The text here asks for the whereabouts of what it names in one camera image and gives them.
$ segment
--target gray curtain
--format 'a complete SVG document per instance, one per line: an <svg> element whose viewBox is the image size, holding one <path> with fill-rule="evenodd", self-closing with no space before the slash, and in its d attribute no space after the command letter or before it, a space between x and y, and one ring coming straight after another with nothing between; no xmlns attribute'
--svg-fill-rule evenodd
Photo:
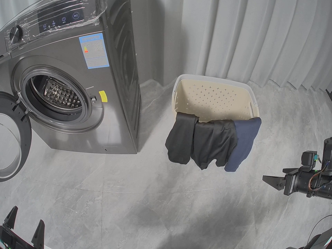
<svg viewBox="0 0 332 249"><path fill-rule="evenodd" d="M37 0L0 0L0 27ZM180 74L332 90L331 0L131 0L140 81Z"/></svg>

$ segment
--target yellow warning label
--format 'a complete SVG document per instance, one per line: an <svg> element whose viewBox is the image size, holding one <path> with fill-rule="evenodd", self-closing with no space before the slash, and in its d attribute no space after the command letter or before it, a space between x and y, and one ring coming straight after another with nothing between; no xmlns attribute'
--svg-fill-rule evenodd
<svg viewBox="0 0 332 249"><path fill-rule="evenodd" d="M102 102L107 102L107 96L104 90L99 91L100 97L102 98Z"/></svg>

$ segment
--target marble floor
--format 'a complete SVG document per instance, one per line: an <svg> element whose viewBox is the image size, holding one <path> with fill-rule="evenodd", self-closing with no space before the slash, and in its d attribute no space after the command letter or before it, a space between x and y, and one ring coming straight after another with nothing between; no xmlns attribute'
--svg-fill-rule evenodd
<svg viewBox="0 0 332 249"><path fill-rule="evenodd" d="M173 86L148 81L141 87L139 154L59 151L33 133L25 166L0 183L0 218L18 206L15 231L29 242L43 219L45 245L52 249L304 246L316 222L331 214L331 201L285 196L262 175L299 167L303 151L322 154L323 140L332 136L332 102L323 91L289 84L249 85L262 125L236 172L168 160ZM331 222L320 222L313 235Z"/></svg>

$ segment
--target navy blue clothing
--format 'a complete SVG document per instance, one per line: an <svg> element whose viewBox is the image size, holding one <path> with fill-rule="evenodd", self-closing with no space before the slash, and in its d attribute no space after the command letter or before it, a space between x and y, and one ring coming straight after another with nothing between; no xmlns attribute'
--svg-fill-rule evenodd
<svg viewBox="0 0 332 249"><path fill-rule="evenodd" d="M262 120L255 117L249 120L235 120L237 145L232 151L225 166L226 172L235 172L241 162L249 155L254 139L258 134Z"/></svg>

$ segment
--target cable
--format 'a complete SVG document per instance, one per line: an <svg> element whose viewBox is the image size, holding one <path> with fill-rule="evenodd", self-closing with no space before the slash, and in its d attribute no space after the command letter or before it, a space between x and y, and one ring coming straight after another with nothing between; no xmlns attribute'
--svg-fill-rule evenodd
<svg viewBox="0 0 332 249"><path fill-rule="evenodd" d="M325 184L325 185L321 185L320 187L317 187L317 188L314 188L314 189L311 188L311 181L312 181L312 179L313 179L315 176L319 175L321 172L323 172L323 171L326 169L326 167L327 167L327 165L328 165L329 163L330 163L330 162L328 161L327 164L324 166L324 168L322 168L319 172L315 173L315 174L310 178L309 183L308 183L308 189L309 189L310 191L313 191L313 192L314 192L314 191L318 191L319 189L323 188L325 185L329 184L329 183L327 183L327 184Z"/></svg>
<svg viewBox="0 0 332 249"><path fill-rule="evenodd" d="M327 218L327 217L330 217L330 216L332 216L332 214L331 214L331 215L327 215L327 216L325 216L324 218L320 219L320 221L323 220L323 219L325 219L325 218ZM311 236L313 230L311 231L311 233L310 233L310 235L309 235L309 238L308 238L307 244L309 243L309 239L310 239L310 236Z"/></svg>

